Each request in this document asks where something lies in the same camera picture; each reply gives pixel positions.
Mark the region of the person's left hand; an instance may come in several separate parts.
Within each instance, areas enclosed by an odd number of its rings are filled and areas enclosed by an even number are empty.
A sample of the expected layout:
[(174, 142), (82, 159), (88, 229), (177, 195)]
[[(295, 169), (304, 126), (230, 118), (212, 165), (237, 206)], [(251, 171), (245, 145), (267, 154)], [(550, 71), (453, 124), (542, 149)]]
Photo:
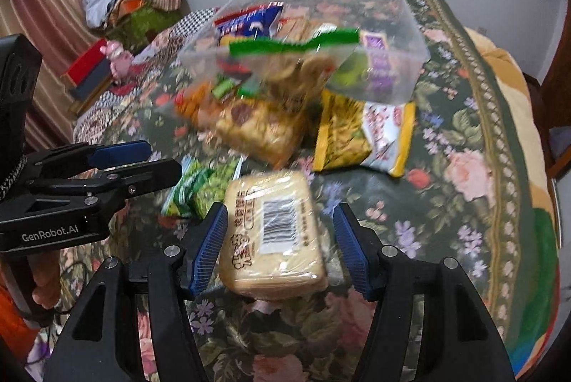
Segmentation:
[(34, 254), (28, 260), (36, 284), (32, 292), (34, 302), (49, 310), (58, 303), (61, 294), (59, 251)]

